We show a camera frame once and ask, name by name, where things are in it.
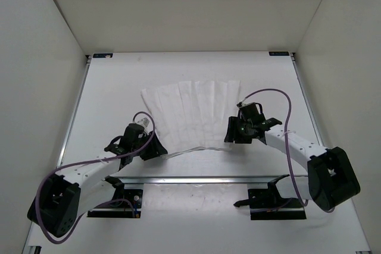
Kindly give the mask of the white pleated skirt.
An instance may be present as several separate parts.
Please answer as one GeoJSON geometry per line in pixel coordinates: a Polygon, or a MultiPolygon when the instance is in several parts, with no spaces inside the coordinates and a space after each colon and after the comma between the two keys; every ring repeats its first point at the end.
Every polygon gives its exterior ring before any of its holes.
{"type": "Polygon", "coordinates": [[[209,80],[141,90],[158,139],[167,150],[165,158],[197,150],[230,150],[224,138],[229,117],[238,111],[240,88],[239,80],[209,80]]]}

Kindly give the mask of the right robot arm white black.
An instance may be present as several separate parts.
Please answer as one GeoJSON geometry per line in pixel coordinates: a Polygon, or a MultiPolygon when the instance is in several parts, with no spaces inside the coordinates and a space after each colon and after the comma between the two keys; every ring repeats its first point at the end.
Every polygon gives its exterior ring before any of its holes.
{"type": "Polygon", "coordinates": [[[269,202],[270,209],[281,208],[290,200],[313,201],[329,212],[361,191],[359,181],[346,152],[339,147],[327,148],[288,131],[281,121],[266,119],[260,104],[238,104],[237,116],[228,120],[226,143],[250,144],[254,139],[286,155],[288,166],[298,163],[307,174],[293,173],[269,181],[257,195],[237,201],[241,207],[269,202]]]}

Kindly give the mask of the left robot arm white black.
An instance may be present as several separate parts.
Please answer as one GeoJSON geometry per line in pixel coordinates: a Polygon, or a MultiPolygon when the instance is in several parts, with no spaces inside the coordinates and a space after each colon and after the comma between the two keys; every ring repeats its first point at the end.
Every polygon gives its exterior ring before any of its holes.
{"type": "Polygon", "coordinates": [[[133,158],[138,156],[147,161],[168,153],[155,132],[146,132],[139,123],[130,123],[124,134],[113,138],[104,151],[114,157],[62,168],[49,175],[33,200],[27,218],[60,238],[87,211],[105,202],[122,203],[123,183],[115,174],[133,158]]]}

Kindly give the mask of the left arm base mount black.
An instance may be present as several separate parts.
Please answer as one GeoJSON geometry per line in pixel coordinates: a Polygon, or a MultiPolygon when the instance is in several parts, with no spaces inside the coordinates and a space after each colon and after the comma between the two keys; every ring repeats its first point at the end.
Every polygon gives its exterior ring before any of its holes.
{"type": "Polygon", "coordinates": [[[108,176],[104,183],[113,187],[113,196],[105,203],[87,212],[89,218],[134,218],[142,212],[143,185],[126,184],[117,177],[108,176]]]}

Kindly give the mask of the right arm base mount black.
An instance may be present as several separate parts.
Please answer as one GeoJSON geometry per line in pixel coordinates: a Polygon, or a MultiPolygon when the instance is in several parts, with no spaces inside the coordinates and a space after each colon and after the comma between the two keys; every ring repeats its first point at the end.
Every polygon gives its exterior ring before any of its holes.
{"type": "Polygon", "coordinates": [[[276,184],[289,175],[279,176],[267,183],[264,188],[248,189],[248,198],[233,204],[235,208],[249,207],[252,221],[304,220],[307,219],[304,207],[297,198],[282,198],[276,184]]]}

